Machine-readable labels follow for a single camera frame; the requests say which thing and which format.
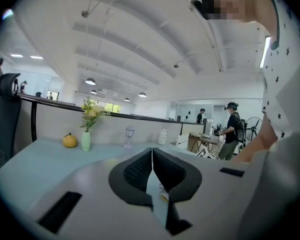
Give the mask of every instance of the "black shirt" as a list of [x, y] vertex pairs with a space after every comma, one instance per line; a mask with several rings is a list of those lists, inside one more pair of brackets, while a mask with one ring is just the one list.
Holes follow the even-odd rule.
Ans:
[[201, 124], [201, 120], [202, 120], [202, 114], [199, 113], [198, 116], [196, 117], [196, 123]]
[[225, 134], [225, 143], [231, 143], [238, 139], [239, 114], [237, 112], [230, 115], [226, 128], [233, 127], [234, 131]]

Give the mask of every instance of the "flower vase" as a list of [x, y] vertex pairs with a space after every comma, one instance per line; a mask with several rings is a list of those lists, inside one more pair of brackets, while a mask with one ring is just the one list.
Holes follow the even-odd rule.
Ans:
[[90, 144], [91, 144], [90, 132], [84, 131], [82, 133], [82, 138], [81, 138], [82, 150], [88, 152], [90, 150]]

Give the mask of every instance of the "white star-patterned shirt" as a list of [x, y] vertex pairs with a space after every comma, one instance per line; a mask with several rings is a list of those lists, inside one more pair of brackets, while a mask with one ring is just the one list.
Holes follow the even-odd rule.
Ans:
[[278, 40], [270, 44], [265, 56], [262, 112], [280, 141], [300, 133], [300, 22], [283, 0], [272, 2]]

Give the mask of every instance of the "chair headrest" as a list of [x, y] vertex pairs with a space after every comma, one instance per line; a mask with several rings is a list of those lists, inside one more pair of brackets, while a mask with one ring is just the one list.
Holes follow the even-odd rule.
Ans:
[[0, 76], [0, 96], [9, 100], [14, 100], [19, 97], [18, 80], [19, 73], [6, 73]]

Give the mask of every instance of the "small orange pumpkin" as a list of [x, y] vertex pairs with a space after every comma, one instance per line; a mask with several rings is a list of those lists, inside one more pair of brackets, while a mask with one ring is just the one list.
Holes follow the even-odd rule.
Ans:
[[62, 145], [64, 145], [67, 148], [74, 148], [78, 145], [77, 138], [73, 135], [71, 135], [71, 132], [64, 136], [62, 140]]

